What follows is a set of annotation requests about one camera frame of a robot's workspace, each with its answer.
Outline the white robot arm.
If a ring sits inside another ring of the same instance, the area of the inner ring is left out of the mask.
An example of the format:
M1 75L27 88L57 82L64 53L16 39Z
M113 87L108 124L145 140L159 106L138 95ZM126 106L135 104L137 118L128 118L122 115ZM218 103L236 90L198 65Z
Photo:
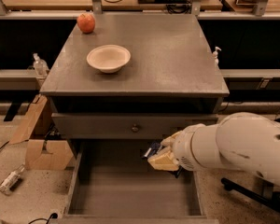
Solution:
M146 158L156 170L239 170L280 187L280 122L240 112L190 125L151 146Z

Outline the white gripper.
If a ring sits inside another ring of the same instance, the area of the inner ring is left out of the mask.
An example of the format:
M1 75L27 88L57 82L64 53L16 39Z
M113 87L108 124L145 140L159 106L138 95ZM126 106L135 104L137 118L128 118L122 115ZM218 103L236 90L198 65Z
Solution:
M203 166L198 162L193 153L193 138L203 124L190 125L182 131L178 131L161 141L165 148L147 159L155 170L177 171L179 165L187 171L202 170Z

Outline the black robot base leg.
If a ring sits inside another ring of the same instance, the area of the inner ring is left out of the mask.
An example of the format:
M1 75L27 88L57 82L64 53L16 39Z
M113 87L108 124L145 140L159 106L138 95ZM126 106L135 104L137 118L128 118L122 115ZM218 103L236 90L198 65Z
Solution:
M239 193L243 194L244 196L263 204L272 210L280 213L280 191L273 191L270 198L265 198L262 195L259 195L249 189L246 189L227 178L222 178L221 183L224 186L224 189L227 191L235 190Z

